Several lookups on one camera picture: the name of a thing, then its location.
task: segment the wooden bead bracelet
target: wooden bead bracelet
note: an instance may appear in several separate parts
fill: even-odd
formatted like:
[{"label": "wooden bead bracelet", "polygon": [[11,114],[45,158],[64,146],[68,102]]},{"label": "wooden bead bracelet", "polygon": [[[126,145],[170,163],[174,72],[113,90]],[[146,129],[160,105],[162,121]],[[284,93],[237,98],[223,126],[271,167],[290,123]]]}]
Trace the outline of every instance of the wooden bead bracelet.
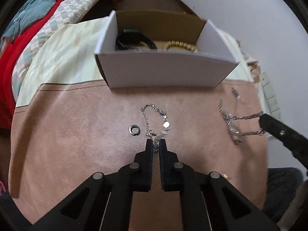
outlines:
[{"label": "wooden bead bracelet", "polygon": [[184,48],[193,52],[199,52],[199,49],[197,47],[191,46],[190,44],[187,44],[185,42],[182,41],[169,41],[166,43],[166,45],[164,46],[164,49],[167,50],[170,47],[180,47],[180,48]]}]

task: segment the cardboard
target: cardboard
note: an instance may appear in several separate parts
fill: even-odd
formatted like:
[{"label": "cardboard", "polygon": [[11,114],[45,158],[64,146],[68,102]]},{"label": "cardboard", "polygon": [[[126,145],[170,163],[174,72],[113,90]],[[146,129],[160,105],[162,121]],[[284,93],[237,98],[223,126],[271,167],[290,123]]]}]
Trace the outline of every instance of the cardboard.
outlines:
[{"label": "cardboard", "polygon": [[[137,29],[159,42],[158,50],[116,50],[116,37],[123,29]],[[196,44],[200,52],[160,49],[167,41]],[[210,20],[159,10],[112,11],[97,42],[95,58],[110,88],[215,87],[239,63]]]}]

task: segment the smartwatch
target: smartwatch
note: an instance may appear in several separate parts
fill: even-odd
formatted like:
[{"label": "smartwatch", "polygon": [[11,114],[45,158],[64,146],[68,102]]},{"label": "smartwatch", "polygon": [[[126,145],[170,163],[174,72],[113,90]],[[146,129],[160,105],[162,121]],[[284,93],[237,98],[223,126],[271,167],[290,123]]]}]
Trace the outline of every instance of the smartwatch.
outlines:
[{"label": "smartwatch", "polygon": [[154,42],[136,29],[124,29],[116,38],[116,46],[118,50],[135,49],[130,45],[139,44],[140,42],[144,42],[150,49],[157,49]]}]

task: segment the red fabric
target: red fabric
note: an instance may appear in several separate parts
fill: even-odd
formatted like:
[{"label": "red fabric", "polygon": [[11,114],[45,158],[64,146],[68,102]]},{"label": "red fabric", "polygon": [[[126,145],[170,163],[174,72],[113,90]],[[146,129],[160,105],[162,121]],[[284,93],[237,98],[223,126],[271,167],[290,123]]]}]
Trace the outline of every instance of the red fabric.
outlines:
[{"label": "red fabric", "polygon": [[56,1],[48,14],[29,27],[10,44],[0,58],[0,128],[11,128],[16,102],[12,93],[12,74],[15,63],[27,44],[54,14],[60,3]]}]

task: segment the silver rivet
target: silver rivet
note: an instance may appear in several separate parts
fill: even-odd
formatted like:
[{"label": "silver rivet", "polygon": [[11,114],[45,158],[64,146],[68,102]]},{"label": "silver rivet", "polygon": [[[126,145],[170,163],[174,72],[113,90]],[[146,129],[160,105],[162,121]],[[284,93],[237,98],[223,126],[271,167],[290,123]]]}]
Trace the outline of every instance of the silver rivet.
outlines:
[{"label": "silver rivet", "polygon": [[218,172],[212,172],[211,177],[214,179],[218,179],[220,177],[220,174]]},{"label": "silver rivet", "polygon": [[181,162],[176,162],[176,163],[174,164],[174,167],[175,167],[175,168],[183,168],[184,165],[183,165],[183,163],[181,163]]},{"label": "silver rivet", "polygon": [[133,162],[133,163],[131,163],[131,164],[129,165],[129,167],[130,167],[131,169],[136,169],[136,168],[139,168],[139,164],[136,163],[136,162]]},{"label": "silver rivet", "polygon": [[102,179],[102,178],[103,178],[103,174],[100,173],[100,172],[97,172],[97,173],[95,173],[95,174],[93,175],[93,179],[95,179],[95,180],[100,180],[100,179]]}]

